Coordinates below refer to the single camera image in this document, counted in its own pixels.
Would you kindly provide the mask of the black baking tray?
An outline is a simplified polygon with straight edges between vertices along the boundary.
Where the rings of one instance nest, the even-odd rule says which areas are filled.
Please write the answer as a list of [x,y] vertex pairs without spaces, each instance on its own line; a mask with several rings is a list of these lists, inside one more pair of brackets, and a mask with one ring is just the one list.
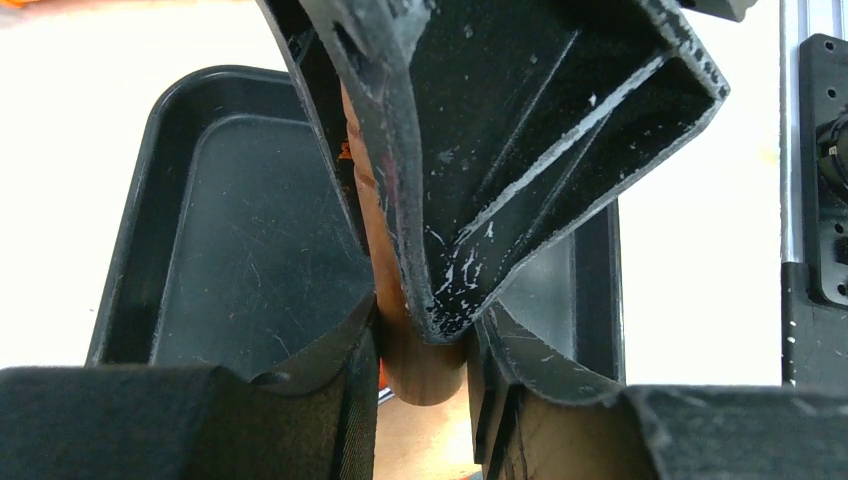
[[201,69],[149,113],[85,367],[252,380],[372,289],[289,76]]

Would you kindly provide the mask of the wooden dough roller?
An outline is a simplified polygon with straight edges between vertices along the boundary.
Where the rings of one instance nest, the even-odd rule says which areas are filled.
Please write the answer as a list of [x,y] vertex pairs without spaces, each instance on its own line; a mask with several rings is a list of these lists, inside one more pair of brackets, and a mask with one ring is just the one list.
[[470,446],[465,351],[424,343],[408,314],[377,184],[348,93],[341,94],[378,307],[378,350],[394,397],[378,408],[377,479],[467,479]]

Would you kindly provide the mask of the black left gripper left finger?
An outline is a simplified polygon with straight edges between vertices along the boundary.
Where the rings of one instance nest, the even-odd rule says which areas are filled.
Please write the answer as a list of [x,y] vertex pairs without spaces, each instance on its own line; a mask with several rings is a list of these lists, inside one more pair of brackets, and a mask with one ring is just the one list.
[[245,381],[220,366],[9,368],[5,479],[368,479],[376,300]]

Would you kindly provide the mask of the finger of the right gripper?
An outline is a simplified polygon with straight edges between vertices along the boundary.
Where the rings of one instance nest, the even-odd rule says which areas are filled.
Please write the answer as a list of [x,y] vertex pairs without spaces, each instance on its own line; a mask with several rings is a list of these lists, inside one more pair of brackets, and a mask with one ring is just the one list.
[[329,172],[343,214],[360,249],[367,236],[349,149],[341,85],[319,35],[298,0],[258,0],[284,58]]
[[374,169],[416,329],[451,343],[516,271],[697,136],[729,85],[674,1],[306,1]]

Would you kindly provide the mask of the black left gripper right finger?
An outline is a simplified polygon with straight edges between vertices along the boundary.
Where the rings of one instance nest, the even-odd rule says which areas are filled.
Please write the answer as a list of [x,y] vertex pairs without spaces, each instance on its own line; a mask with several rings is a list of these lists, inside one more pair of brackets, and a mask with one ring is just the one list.
[[789,387],[625,386],[494,305],[467,333],[487,479],[843,479],[847,396]]

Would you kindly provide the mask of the orange-red dough piece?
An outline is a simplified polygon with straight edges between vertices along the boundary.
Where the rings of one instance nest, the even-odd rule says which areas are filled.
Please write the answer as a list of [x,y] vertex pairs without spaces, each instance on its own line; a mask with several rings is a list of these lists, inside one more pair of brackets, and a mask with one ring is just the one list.
[[383,362],[380,362],[378,370],[378,397],[384,397],[390,392],[391,390],[388,386],[388,380],[386,378],[384,365]]

